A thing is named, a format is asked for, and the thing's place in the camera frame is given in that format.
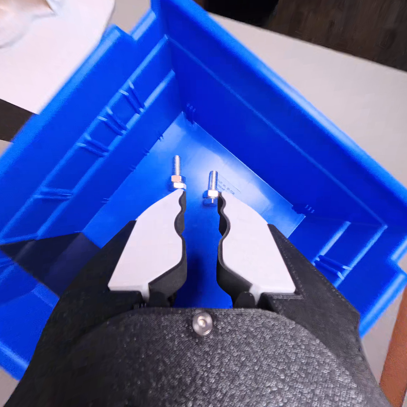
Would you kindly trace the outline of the blue plastic bin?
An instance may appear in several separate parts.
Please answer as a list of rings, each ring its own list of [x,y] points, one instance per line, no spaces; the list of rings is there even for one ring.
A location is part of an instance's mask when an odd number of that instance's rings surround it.
[[[1,157],[1,244],[83,233],[74,272],[186,177],[187,280],[175,306],[231,308],[216,282],[210,170],[360,314],[363,337],[406,285],[406,188],[193,1],[111,26]],[[20,380],[58,298],[1,254],[1,367]]]

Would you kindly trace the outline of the silver hex bolt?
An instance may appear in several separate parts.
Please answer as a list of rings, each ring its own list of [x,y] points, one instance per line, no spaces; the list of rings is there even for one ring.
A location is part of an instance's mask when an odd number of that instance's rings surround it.
[[[213,190],[218,190],[219,191],[219,188],[218,188],[218,172],[216,170],[211,170],[210,173],[209,173],[207,190],[208,189],[213,189]],[[208,206],[208,207],[215,207],[218,204],[218,199],[205,199],[205,192],[204,192],[203,193],[203,204],[205,206]]]
[[[175,155],[173,157],[172,175],[181,175],[182,176],[181,157],[179,155]],[[176,191],[176,190],[186,191],[186,184],[173,184],[169,181],[169,189],[170,189],[170,191]]]

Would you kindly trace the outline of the black bin divider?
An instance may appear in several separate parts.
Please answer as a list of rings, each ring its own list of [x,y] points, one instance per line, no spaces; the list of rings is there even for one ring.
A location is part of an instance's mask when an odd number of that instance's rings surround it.
[[[73,279],[74,272],[65,271],[63,255],[75,244],[86,243],[83,233],[73,233],[51,238],[31,239],[1,244],[1,254],[14,265],[61,296]]]

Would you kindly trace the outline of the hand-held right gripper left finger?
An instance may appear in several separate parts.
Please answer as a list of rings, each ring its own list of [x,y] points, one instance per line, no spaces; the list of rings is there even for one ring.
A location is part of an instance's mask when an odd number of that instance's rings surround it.
[[[138,292],[144,302],[173,302],[187,278],[186,191],[149,206],[134,227],[108,282],[112,292]]]

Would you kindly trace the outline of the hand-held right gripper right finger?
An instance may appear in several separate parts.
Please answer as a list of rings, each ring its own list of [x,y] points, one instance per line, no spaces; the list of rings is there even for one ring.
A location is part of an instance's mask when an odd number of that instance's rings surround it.
[[[293,295],[295,283],[267,221],[234,195],[219,195],[221,239],[217,252],[217,283],[236,302],[249,293]]]

